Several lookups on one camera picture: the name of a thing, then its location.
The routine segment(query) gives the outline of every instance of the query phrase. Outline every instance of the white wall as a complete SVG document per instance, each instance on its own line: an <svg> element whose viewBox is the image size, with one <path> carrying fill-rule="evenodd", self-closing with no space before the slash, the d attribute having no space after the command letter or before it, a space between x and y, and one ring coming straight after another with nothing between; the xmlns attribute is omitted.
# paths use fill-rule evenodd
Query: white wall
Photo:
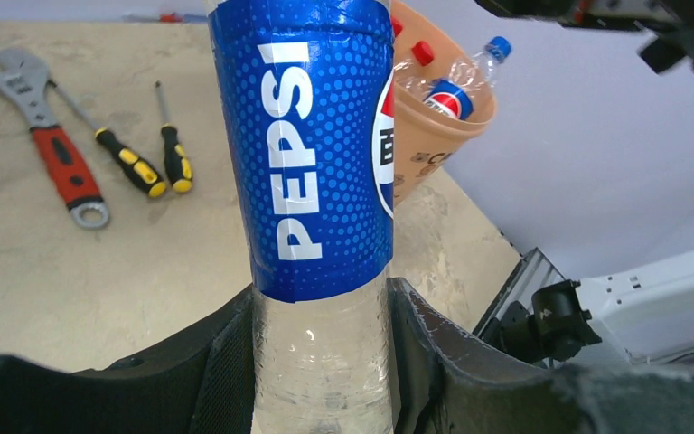
<svg viewBox="0 0 694 434"><path fill-rule="evenodd" d="M645 35L500 20L474 0L408 4L468 50L495 34L514 46L492 127L446 168L519 250L539 246L582 277L694 248L687 67L653 74L636 55ZM201 0L0 0L0 19L116 20L174 7L203 8Z"/></svg>

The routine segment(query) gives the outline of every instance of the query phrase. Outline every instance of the adjustable wrench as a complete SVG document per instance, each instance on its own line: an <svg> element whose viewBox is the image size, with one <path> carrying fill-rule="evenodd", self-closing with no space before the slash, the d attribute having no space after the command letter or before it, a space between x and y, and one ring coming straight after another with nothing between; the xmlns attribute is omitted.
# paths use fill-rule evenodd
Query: adjustable wrench
<svg viewBox="0 0 694 434"><path fill-rule="evenodd" d="M110 212L97 182L78 149L62 130L44 97L49 67L21 48L0 51L0 93L10 99L28 122L46 171L73 220L84 229L101 229ZM96 212L97 219L91 214Z"/></svg>

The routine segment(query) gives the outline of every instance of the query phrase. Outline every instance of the plastic bottle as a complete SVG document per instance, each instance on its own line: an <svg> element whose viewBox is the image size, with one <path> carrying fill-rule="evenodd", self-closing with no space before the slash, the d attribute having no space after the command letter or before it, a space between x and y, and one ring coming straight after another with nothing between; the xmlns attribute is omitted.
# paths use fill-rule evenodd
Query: plastic bottle
<svg viewBox="0 0 694 434"><path fill-rule="evenodd" d="M430 89L430 84L423 77L423 69L434 59L435 51L432 46L425 41L417 42L411 47L408 56L395 64L394 81L401 89L415 97L424 98Z"/></svg>
<svg viewBox="0 0 694 434"><path fill-rule="evenodd" d="M389 434L389 0L214 0L209 21L254 284L252 432Z"/></svg>
<svg viewBox="0 0 694 434"><path fill-rule="evenodd" d="M510 53L509 41L496 36L471 58L456 59L448 76L432 83L425 104L451 118L466 120L490 98L488 88L495 84L499 67Z"/></svg>

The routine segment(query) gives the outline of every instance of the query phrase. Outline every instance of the pepsi logo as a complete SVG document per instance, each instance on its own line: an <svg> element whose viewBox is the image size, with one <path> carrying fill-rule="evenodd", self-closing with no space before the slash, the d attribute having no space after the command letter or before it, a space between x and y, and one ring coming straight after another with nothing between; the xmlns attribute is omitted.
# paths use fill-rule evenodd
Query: pepsi logo
<svg viewBox="0 0 694 434"><path fill-rule="evenodd" d="M453 93L437 92L425 99L425 104L446 116L459 119L462 115L462 103Z"/></svg>
<svg viewBox="0 0 694 434"><path fill-rule="evenodd" d="M395 99L390 73L381 92L373 121L371 163L376 193L381 207L393 218L393 184L395 182Z"/></svg>

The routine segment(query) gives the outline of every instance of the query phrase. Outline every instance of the beige table surface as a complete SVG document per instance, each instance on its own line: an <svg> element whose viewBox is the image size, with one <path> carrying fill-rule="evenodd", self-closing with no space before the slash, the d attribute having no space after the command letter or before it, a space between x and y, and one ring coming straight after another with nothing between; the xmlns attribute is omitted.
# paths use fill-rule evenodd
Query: beige table surface
<svg viewBox="0 0 694 434"><path fill-rule="evenodd" d="M249 282L207 29L200 24L0 24L0 50L43 57L91 116L161 161L164 83L196 184L149 202L50 93L112 213L84 231L65 211L14 107L0 97L0 353L103 368L221 307ZM518 260L443 171L398 207L394 276L472 329Z"/></svg>

